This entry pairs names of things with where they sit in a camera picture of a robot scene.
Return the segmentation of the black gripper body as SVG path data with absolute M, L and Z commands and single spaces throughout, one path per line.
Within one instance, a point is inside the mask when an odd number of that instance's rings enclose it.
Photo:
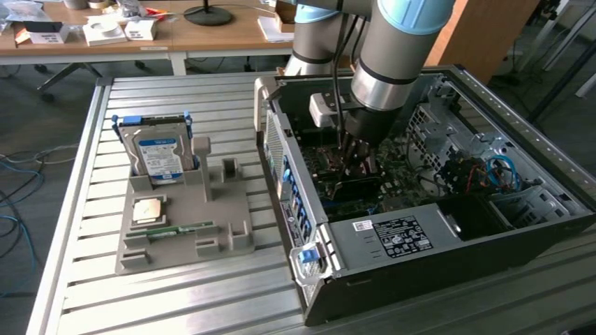
M 390 132 L 397 112 L 398 110 L 353 109 L 346 114 L 344 129 L 356 139 L 366 143 L 380 143 Z

